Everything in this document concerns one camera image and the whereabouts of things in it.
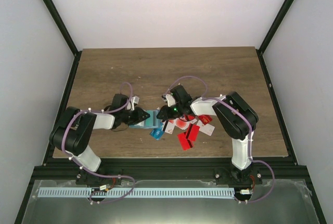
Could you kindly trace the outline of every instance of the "red circle on card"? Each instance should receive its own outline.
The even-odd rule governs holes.
[[[176,125],[179,127],[179,128],[184,128],[186,126],[186,123],[182,120],[179,120],[177,119],[176,120]]]

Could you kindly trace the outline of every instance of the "white wall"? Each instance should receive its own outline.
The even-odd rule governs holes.
[[[42,0],[0,0],[0,11],[0,223],[14,223],[73,55]]]
[[[295,0],[264,56],[292,144],[333,223],[333,0]]]
[[[78,49],[256,46],[284,0],[53,0]]]

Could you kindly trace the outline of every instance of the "wooden tabletop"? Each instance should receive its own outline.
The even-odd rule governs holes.
[[[161,95],[179,77],[194,75],[209,87],[208,97],[238,92],[259,116],[254,133],[254,156],[287,156],[279,124],[254,47],[85,49],[75,76],[68,106],[103,109],[122,82],[130,82],[139,106],[154,110],[165,103]],[[200,81],[184,79],[192,96],[204,92]],[[199,133],[194,148],[183,151],[175,128],[157,141],[149,129],[113,132],[94,130],[89,141],[100,157],[217,157],[232,156],[232,141],[214,117],[213,135]],[[63,157],[56,150],[54,157]]]

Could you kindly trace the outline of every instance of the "black magnetic stripe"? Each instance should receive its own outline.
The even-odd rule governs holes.
[[[153,126],[156,125],[156,111],[152,112],[152,124],[153,124]]]
[[[189,137],[189,134],[191,133],[192,127],[193,127],[193,124],[190,124],[189,128],[188,128],[188,131],[187,131],[187,135],[185,137],[186,139]]]
[[[188,145],[189,145],[191,148],[193,148],[193,145],[192,145],[191,141],[187,139],[187,142],[188,142]]]
[[[162,130],[163,132],[165,132],[165,129],[167,128],[168,123],[169,123],[169,120],[167,120],[167,121],[164,123],[163,130]]]

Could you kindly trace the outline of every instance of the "black metal frame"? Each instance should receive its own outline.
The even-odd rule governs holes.
[[[54,21],[58,25],[64,39],[74,55],[72,69],[66,84],[56,121],[67,107],[69,95],[74,82],[76,70],[79,65],[81,51],[78,51],[71,36],[69,35],[65,24],[63,23],[52,0],[43,0],[47,6]],[[266,80],[267,88],[273,102],[275,113],[281,128],[281,132],[288,151],[287,157],[260,157],[261,160],[269,163],[274,170],[277,179],[304,179],[307,187],[312,191],[312,202],[314,204],[317,216],[320,223],[326,223],[318,198],[313,188],[308,169],[306,166],[297,164],[297,158],[294,153],[285,122],[281,110],[276,99],[276,95],[267,71],[263,53],[272,40],[275,32],[281,24],[284,16],[290,8],[294,0],[285,0],[279,10],[270,30],[268,31],[262,45],[257,50],[258,59]],[[42,166],[35,167],[27,191],[23,198],[19,213],[15,223],[21,223],[24,217],[24,212],[28,204],[28,200],[32,191],[35,180],[77,180],[77,175],[80,172],[79,168],[68,159],[54,159],[54,147],[48,146]],[[229,168],[231,157],[223,158],[164,158],[164,159],[102,159],[102,164],[106,168],[114,171],[120,171],[123,175],[131,175],[136,180],[175,180],[175,179],[200,179],[200,180],[215,180],[215,173],[218,168]],[[260,170],[262,179],[271,178],[270,171],[262,165],[256,165]]]

